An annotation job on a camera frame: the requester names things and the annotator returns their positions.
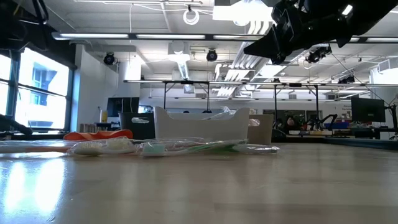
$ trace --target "dome camera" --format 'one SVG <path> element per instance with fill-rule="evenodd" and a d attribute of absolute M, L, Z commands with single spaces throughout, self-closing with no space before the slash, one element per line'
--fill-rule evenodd
<path fill-rule="evenodd" d="M 106 65 L 114 65 L 116 63 L 116 59 L 114 57 L 114 52 L 107 52 L 104 58 L 104 63 Z"/>
<path fill-rule="evenodd" d="M 210 49 L 209 52 L 207 53 L 206 59 L 208 62 L 214 62 L 215 60 L 217 60 L 216 50 Z"/>

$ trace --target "orange object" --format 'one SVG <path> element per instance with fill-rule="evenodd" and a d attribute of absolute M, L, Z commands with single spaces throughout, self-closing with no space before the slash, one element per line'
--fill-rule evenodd
<path fill-rule="evenodd" d="M 110 139 L 117 137 L 127 137 L 132 139 L 132 132 L 130 130 L 120 130 L 120 131 L 98 131 L 97 133 L 77 133 L 72 132 L 63 137 L 64 140 L 98 140 L 98 139 Z"/>

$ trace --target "table surface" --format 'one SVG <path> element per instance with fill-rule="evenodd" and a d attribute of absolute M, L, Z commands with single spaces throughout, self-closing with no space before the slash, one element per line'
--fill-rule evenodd
<path fill-rule="evenodd" d="M 0 223 L 397 223 L 398 153 L 0 156 Z"/>

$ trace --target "computer monitor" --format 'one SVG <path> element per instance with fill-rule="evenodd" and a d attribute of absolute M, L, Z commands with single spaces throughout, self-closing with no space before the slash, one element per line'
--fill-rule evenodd
<path fill-rule="evenodd" d="M 108 98 L 108 117 L 118 117 L 119 113 L 138 113 L 139 97 Z"/>
<path fill-rule="evenodd" d="M 383 100 L 351 98 L 353 121 L 386 122 Z"/>

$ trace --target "window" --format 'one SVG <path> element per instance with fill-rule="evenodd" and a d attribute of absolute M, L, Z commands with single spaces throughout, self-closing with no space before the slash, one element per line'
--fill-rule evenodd
<path fill-rule="evenodd" d="M 31 128 L 63 129 L 69 68 L 30 49 L 21 54 L 16 121 Z"/>
<path fill-rule="evenodd" d="M 0 55 L 0 114 L 7 112 L 8 80 L 10 79 L 11 59 Z"/>

